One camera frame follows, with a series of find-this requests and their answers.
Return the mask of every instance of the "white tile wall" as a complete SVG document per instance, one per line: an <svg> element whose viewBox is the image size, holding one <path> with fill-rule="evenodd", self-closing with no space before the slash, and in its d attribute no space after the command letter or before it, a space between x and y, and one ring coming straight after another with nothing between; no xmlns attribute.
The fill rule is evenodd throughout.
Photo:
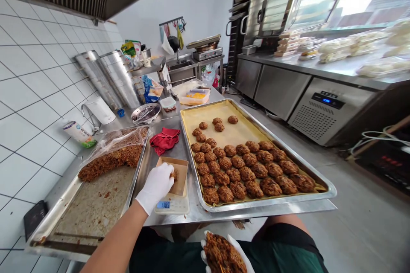
<svg viewBox="0 0 410 273"><path fill-rule="evenodd" d="M91 129L81 104L96 89L75 55L121 47L114 24L0 0L0 273L64 273L68 261L26 254L23 216L43 200L82 147L62 130Z"/></svg>

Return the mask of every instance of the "stainless steel cylinder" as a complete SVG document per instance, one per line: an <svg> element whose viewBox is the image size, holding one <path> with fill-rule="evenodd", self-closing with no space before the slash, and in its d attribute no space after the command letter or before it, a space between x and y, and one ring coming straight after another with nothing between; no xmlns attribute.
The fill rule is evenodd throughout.
<svg viewBox="0 0 410 273"><path fill-rule="evenodd" d="M132 82L131 73L128 72L127 60L121 51L115 50L100 56L100 58L105 63L107 73L110 75L125 103L132 109L141 106L134 82Z"/></svg>
<svg viewBox="0 0 410 273"><path fill-rule="evenodd" d="M90 77L91 82L99 91L102 99L111 110L118 110L123 107L124 103L119 94L111 85L110 77L106 73L104 62L101 61L95 50L83 52L76 55L76 60Z"/></svg>

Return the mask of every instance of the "person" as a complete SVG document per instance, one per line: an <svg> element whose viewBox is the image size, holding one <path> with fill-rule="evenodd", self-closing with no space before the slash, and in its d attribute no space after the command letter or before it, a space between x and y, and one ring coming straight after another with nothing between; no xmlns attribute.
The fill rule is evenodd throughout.
<svg viewBox="0 0 410 273"><path fill-rule="evenodd" d="M153 229L143 228L156 204L171 189L172 172L172 165L166 163L151 170L136 201L108 232L81 273L124 273L128 266L130 273L211 271L203 261L204 242L172 243ZM269 217L252 242L228 240L244 259L248 272L328 272L314 240L296 215Z"/></svg>

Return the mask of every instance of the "faucet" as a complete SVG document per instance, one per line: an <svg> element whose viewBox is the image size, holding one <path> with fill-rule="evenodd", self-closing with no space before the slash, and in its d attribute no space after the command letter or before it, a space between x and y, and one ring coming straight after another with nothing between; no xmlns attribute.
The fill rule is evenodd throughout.
<svg viewBox="0 0 410 273"><path fill-rule="evenodd" d="M81 105L82 115L83 115L84 117L86 117L85 114L84 114L84 107L87 109L88 114L90 114L91 123L93 124L93 131L94 131L94 132L95 132L95 131L98 131L99 128L101 127L101 125L99 126L99 125L96 125L96 124L94 123L94 120L93 120L93 115L94 115L94 114L91 112L90 108L87 107L86 104Z"/></svg>

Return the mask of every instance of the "digital kitchen scale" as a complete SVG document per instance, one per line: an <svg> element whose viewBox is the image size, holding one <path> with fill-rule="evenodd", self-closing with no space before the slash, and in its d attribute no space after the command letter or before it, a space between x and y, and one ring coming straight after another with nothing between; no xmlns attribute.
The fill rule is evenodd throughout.
<svg viewBox="0 0 410 273"><path fill-rule="evenodd" d="M168 193L158 202L154 209L156 214L185 215L189 212L189 199L187 193L187 181L185 181L184 194L182 196Z"/></svg>

